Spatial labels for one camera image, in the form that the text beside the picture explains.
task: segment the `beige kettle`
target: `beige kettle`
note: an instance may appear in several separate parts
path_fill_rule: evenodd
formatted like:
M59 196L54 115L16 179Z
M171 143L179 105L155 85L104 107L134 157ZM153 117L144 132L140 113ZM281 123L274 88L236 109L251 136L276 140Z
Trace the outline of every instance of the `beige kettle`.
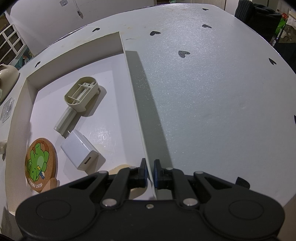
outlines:
M19 72L12 65L0 65L0 103L9 94L19 77Z

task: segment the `silver screw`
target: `silver screw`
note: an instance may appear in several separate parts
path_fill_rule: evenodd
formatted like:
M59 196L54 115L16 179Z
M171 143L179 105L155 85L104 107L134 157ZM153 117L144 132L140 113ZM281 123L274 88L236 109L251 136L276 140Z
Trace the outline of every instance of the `silver screw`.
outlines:
M191 206L194 206L194 205L198 204L198 201L197 201L196 199L194 199L194 198L185 198L185 199L183 200L183 203L184 203L186 206L191 207Z
M113 198L106 198L102 201L102 204L106 207L113 207L117 204L117 201Z
M148 208L148 209L152 209L152 208L154 208L154 205L151 204L151 203L150 203L150 204L147 204L147 205L146 205L146 208Z

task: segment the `round coaster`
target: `round coaster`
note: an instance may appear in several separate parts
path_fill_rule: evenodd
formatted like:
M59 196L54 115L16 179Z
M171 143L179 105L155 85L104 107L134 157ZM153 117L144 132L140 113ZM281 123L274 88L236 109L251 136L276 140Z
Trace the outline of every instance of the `round coaster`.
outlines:
M42 191L55 175L56 161L56 150L49 140L39 138L30 145L25 159L25 175L32 189Z

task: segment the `green cartoon character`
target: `green cartoon character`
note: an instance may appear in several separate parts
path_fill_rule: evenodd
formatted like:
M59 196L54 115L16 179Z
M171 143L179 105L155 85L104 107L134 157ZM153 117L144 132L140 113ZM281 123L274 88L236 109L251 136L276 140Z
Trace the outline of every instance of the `green cartoon character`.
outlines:
M48 151L42 151L40 143L35 145L35 154L34 151L30 152L31 159L27 163L27 170L30 174L30 177L33 182L39 179L41 176L44 179L44 172L47 168L47 161L49 157Z

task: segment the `plastic tool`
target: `plastic tool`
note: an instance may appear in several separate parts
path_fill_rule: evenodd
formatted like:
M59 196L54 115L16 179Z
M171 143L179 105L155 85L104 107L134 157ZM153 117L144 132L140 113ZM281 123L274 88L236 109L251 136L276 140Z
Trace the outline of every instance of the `plastic tool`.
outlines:
M58 120L54 129L63 135L77 112L86 111L85 106L95 94L99 94L99 85L94 78L83 77L79 79L65 95L64 100L68 108Z

